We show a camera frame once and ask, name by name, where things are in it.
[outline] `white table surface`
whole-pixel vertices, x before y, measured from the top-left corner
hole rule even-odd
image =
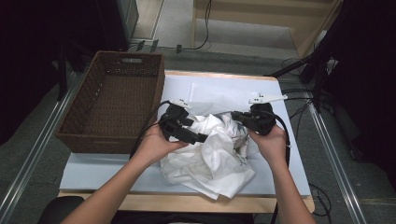
[[[219,89],[227,89],[228,91],[256,91],[262,94],[281,95],[277,80],[268,77],[245,77],[218,73],[180,71],[166,71],[165,74],[162,101],[172,99],[184,99],[188,101],[191,98],[191,85],[207,86],[210,88],[219,87]],[[232,103],[233,99],[228,99],[227,97],[221,99],[213,97],[213,101],[212,103],[225,104],[224,102]],[[244,106],[246,106],[247,108],[245,108],[245,111],[248,111],[248,104],[241,102],[235,104],[237,105],[235,110],[244,109]],[[274,109],[274,113],[285,121],[290,133],[290,172],[297,189],[303,196],[311,195],[285,104],[283,101],[277,101],[272,102],[271,105]],[[162,106],[158,115],[160,116],[165,109],[166,105]],[[128,159],[129,155],[72,153],[64,168],[64,176],[62,178],[60,190],[98,189],[113,176]],[[249,141],[247,159],[256,174],[238,194],[274,195],[275,188],[268,163],[260,155],[257,145],[251,140]],[[149,167],[137,179],[131,191],[196,194],[195,190],[182,185],[167,183],[161,174],[159,163]]]

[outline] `metal rail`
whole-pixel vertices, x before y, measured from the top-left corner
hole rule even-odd
[[[312,97],[312,94],[310,92],[306,92],[305,96],[307,98],[310,98]],[[309,110],[311,112],[311,116],[315,122],[315,125],[317,126],[320,139],[329,158],[332,170],[334,171],[338,186],[340,187],[344,200],[346,201],[346,207],[349,210],[353,223],[367,223],[363,211],[361,210],[359,199],[356,196],[355,190],[350,184],[349,179],[347,178],[347,173],[345,172],[344,167],[340,159],[338,158],[334,144],[332,143],[332,139],[330,138],[329,132],[327,131],[326,125],[321,115],[317,112],[312,104],[309,106]]]
[[[38,161],[41,158],[41,155],[46,148],[50,137],[52,136],[54,129],[62,116],[70,97],[73,95],[73,92],[77,89],[78,76],[75,72],[72,72],[69,75],[68,86],[70,87],[67,93],[64,95],[62,101],[58,101],[53,108],[51,114],[49,115],[49,119],[45,123],[40,135],[35,140],[35,144],[33,145],[29,155],[27,156],[25,162],[23,163],[20,171],[15,177],[14,181],[8,187],[6,192],[6,197],[1,203],[0,206],[0,223],[6,224],[8,223],[12,212],[15,209],[20,197],[23,194],[24,189],[26,188],[27,183],[29,182],[30,177],[32,176],[35,167],[38,164]]]

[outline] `forearm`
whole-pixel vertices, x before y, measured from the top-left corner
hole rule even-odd
[[[125,196],[147,165],[130,160],[63,223],[110,223]]]
[[[294,184],[287,164],[277,162],[271,170],[281,223],[316,223]]]

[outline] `white garment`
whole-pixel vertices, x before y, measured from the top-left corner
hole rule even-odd
[[[247,129],[231,119],[230,113],[208,117],[192,116],[190,129],[205,133],[204,143],[174,151],[161,160],[163,176],[212,199],[232,198],[254,176],[247,163]]]

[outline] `person's left hand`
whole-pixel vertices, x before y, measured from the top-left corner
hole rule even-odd
[[[142,160],[147,166],[150,166],[152,163],[162,159],[168,153],[176,149],[186,147],[187,145],[188,143],[182,141],[167,141],[163,137],[163,131],[161,130],[160,125],[157,124],[146,131],[139,148],[133,155],[133,158],[139,158],[139,160]]]

